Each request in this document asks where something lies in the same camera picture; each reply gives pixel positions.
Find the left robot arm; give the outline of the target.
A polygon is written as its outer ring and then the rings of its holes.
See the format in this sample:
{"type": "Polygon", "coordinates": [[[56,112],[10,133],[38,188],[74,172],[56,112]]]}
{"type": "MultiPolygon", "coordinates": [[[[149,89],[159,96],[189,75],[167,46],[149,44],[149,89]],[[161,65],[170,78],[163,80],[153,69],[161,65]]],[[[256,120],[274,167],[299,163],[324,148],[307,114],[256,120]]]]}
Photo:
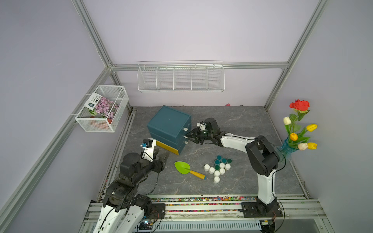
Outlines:
{"type": "Polygon", "coordinates": [[[166,166],[169,152],[158,155],[155,149],[154,158],[142,159],[135,152],[124,156],[120,164],[119,178],[106,190],[103,205],[95,233],[133,233],[144,220],[160,224],[165,218],[165,204],[153,204],[146,194],[138,194],[139,185],[152,171],[159,174],[166,166]]]}

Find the teal top drawer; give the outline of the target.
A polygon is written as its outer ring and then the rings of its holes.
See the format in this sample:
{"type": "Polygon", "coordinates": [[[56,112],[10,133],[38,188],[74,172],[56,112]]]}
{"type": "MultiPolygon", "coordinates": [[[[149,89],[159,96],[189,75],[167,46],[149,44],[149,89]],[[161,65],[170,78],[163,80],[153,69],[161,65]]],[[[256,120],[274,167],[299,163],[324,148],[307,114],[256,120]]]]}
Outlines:
{"type": "Polygon", "coordinates": [[[191,130],[191,117],[178,119],[176,124],[175,140],[177,143],[181,143],[185,139],[187,132],[191,130]]]}

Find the teal drawer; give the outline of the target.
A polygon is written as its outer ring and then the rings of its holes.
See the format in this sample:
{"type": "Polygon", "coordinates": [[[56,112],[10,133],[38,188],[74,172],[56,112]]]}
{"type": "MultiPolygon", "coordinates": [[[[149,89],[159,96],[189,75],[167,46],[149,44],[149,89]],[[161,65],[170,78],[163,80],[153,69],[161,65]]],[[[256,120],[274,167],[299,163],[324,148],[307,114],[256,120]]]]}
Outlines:
{"type": "Polygon", "coordinates": [[[181,143],[185,139],[187,132],[191,130],[191,117],[178,119],[176,124],[175,140],[177,143],[181,143]]]}
{"type": "Polygon", "coordinates": [[[157,141],[177,150],[181,150],[186,145],[185,142],[187,142],[187,138],[185,138],[186,132],[184,130],[170,133],[168,131],[152,129],[150,130],[150,135],[157,141]]]}

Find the teal drawer cabinet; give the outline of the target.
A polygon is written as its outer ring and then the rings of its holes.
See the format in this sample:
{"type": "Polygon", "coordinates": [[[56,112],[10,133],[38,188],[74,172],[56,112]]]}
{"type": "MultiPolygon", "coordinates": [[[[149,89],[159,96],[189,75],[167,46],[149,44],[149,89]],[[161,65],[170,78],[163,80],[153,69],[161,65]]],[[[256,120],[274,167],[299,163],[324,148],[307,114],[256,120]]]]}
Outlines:
{"type": "Polygon", "coordinates": [[[155,129],[176,133],[176,124],[178,119],[188,117],[191,117],[191,115],[164,105],[149,121],[147,128],[149,131],[155,129]]]}

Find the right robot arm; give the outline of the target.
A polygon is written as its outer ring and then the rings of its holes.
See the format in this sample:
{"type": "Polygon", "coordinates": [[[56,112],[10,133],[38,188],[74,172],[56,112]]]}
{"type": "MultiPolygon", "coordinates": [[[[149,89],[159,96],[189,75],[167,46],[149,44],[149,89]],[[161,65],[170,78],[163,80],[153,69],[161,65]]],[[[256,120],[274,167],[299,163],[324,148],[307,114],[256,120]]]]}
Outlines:
{"type": "Polygon", "coordinates": [[[275,174],[280,156],[264,136],[245,137],[221,131],[214,118],[197,123],[197,127],[186,133],[185,138],[196,144],[211,141],[212,144],[236,149],[248,155],[253,170],[257,173],[258,193],[256,202],[242,204],[245,217],[284,217],[285,211],[275,195],[275,174]]]}

